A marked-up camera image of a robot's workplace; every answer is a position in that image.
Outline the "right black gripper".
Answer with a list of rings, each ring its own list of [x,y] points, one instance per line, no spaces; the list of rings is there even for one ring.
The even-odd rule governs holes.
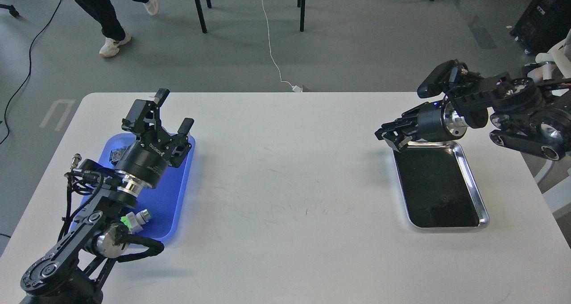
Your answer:
[[[411,141],[448,141],[449,130],[444,123],[444,108],[443,101],[420,104],[402,113],[400,118],[383,123],[375,136],[396,152],[404,151]]]

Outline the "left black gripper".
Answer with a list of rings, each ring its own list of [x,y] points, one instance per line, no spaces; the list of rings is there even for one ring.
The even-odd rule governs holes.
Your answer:
[[[161,125],[160,108],[169,96],[170,90],[160,88],[155,96],[147,100],[137,99],[127,116],[122,119],[122,130],[131,132],[112,137],[112,156],[116,150],[125,148],[117,161],[112,162],[113,169],[122,176],[132,176],[143,182],[143,187],[155,189],[165,180],[169,168],[188,169],[192,159],[193,137],[188,136],[194,119],[184,118],[172,141],[166,139],[169,146],[161,149],[158,142],[143,142],[137,137],[167,133]]]

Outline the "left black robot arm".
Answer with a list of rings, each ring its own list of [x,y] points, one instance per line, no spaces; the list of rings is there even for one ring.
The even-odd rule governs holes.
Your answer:
[[[118,262],[159,255],[165,245],[133,233],[122,221],[144,189],[157,188],[169,167],[178,168],[192,149],[185,118],[177,133],[161,125],[160,108],[170,91],[161,88],[134,101],[122,130],[134,134],[112,153],[112,168],[75,154],[65,173],[66,215],[57,243],[22,275],[23,304],[100,304],[102,288]]]

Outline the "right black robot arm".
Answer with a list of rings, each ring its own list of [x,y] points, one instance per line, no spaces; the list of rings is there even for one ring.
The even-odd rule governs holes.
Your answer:
[[[571,149],[570,80],[535,82],[508,73],[483,77],[456,59],[439,64],[417,89],[419,98],[443,94],[422,103],[375,136],[402,151],[409,142],[447,142],[461,139],[468,128],[488,123],[491,141],[501,147],[561,160]]]

